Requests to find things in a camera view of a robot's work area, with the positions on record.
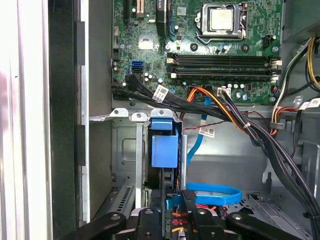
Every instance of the blue sata port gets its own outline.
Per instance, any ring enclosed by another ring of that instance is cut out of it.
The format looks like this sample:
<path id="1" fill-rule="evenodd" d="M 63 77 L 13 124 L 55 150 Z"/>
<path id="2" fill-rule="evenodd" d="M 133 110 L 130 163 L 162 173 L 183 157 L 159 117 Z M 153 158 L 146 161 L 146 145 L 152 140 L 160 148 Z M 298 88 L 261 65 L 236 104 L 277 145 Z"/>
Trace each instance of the blue sata port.
<path id="1" fill-rule="evenodd" d="M 132 61 L 131 67 L 133 68 L 143 68 L 145 66 L 145 63 L 143 61 Z"/>

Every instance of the motherboard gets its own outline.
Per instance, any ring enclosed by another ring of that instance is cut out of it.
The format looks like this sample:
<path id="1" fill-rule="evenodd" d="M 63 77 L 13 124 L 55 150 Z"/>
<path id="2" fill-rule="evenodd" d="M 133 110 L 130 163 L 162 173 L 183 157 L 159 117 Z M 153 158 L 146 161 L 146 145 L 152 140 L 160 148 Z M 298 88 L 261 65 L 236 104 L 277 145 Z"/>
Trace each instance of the motherboard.
<path id="1" fill-rule="evenodd" d="M 199 86 L 235 103 L 277 100 L 282 0 L 113 1 L 114 84 L 128 88 L 126 75 L 138 73 L 150 90 L 184 99 Z"/>

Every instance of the white wire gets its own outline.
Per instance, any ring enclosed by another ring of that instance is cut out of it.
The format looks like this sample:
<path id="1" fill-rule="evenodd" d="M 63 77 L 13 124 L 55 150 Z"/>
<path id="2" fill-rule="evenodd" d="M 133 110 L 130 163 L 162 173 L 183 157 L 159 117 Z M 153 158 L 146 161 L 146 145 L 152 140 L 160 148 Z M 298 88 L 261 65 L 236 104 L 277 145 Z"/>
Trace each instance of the white wire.
<path id="1" fill-rule="evenodd" d="M 302 50 L 299 51 L 299 52 L 294 56 L 294 58 L 289 62 L 288 66 L 286 67 L 285 75 L 284 75 L 284 78 L 283 78 L 283 81 L 282 81 L 280 96 L 278 97 L 278 100 L 276 101 L 276 103 L 275 103 L 275 105 L 274 105 L 274 107 L 273 107 L 271 121 L 274 120 L 276 110 L 279 108 L 280 101 L 281 101 L 281 99 L 283 98 L 283 96 L 284 96 L 284 94 L 285 94 L 285 89 L 284 89 L 284 87 L 285 87 L 286 84 L 287 84 L 287 77 L 288 77 L 289 69 L 291 68 L 291 66 L 292 66 L 292 64 L 295 62 L 295 60 L 299 57 L 300 53 L 308 47 L 309 42 L 311 41 L 311 39 L 312 39 L 312 38 L 310 38 L 310 39 L 305 43 L 305 45 L 303 46 Z"/>

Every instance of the green circuit board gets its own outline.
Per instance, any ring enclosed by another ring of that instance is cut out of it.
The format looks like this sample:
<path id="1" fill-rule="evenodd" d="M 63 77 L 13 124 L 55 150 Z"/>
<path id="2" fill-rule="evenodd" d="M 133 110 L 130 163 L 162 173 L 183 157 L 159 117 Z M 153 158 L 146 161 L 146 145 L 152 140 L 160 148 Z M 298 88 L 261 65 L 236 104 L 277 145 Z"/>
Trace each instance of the green circuit board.
<path id="1" fill-rule="evenodd" d="M 144 62 L 144 73 L 152 75 L 144 84 L 151 90 L 158 86 L 158 79 L 163 79 L 162 85 L 170 89 L 170 92 L 187 98 L 192 86 L 212 86 L 213 91 L 232 84 L 231 98 L 235 103 L 248 104 L 274 104 L 276 96 L 272 89 L 277 85 L 273 81 L 250 81 L 246 85 L 250 88 L 240 88 L 244 82 L 241 81 L 220 81 L 220 80 L 186 80 L 173 79 L 167 74 L 167 52 L 183 55 L 217 55 L 216 49 L 219 46 L 228 46 L 228 51 L 221 53 L 227 56 L 272 56 L 280 55 L 280 37 L 282 27 L 282 0 L 248 0 L 247 13 L 247 35 L 241 41 L 212 41 L 208 45 L 202 44 L 196 39 L 197 27 L 195 17 L 205 3 L 228 3 L 237 4 L 243 0 L 168 0 L 170 7 L 171 27 L 179 26 L 178 34 L 181 40 L 170 34 L 168 29 L 167 38 L 158 36 L 156 20 L 156 0 L 144 0 L 144 17 L 140 18 L 130 14 L 129 27 L 124 23 L 124 0 L 114 1 L 114 36 L 113 49 L 116 49 L 119 61 L 118 71 L 113 71 L 113 82 L 121 84 L 125 76 L 131 71 L 132 61 Z M 137 4 L 131 2 L 129 11 L 137 8 Z M 276 39 L 267 48 L 263 48 L 263 37 L 266 35 L 275 36 Z M 197 51 L 191 50 L 191 44 L 198 45 Z M 242 46 L 248 45 L 249 51 L 243 52 Z M 202 102 L 204 96 L 198 94 L 196 101 Z"/>

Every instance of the cable label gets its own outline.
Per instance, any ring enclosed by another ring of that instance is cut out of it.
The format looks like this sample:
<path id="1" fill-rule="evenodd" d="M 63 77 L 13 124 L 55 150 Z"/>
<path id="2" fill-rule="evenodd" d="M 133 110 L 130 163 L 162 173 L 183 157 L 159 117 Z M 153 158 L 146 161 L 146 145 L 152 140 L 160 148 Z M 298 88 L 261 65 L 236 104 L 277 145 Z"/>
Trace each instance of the cable label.
<path id="1" fill-rule="evenodd" d="M 169 92 L 168 88 L 165 88 L 164 86 L 161 86 L 159 84 L 153 94 L 152 99 L 156 100 L 159 103 L 162 103 L 165 100 L 168 92 Z"/>
<path id="2" fill-rule="evenodd" d="M 207 126 L 200 127 L 199 134 L 201 134 L 203 136 L 207 136 L 212 139 L 215 138 L 215 130 L 213 128 L 210 128 Z"/>
<path id="3" fill-rule="evenodd" d="M 305 110 L 308 108 L 317 108 L 320 106 L 320 98 L 314 98 L 310 102 L 306 101 L 302 104 L 302 106 L 299 108 L 299 110 Z"/>
<path id="4" fill-rule="evenodd" d="M 308 107 L 309 103 L 310 103 L 309 101 L 304 102 L 299 108 L 299 110 L 305 110 Z"/>

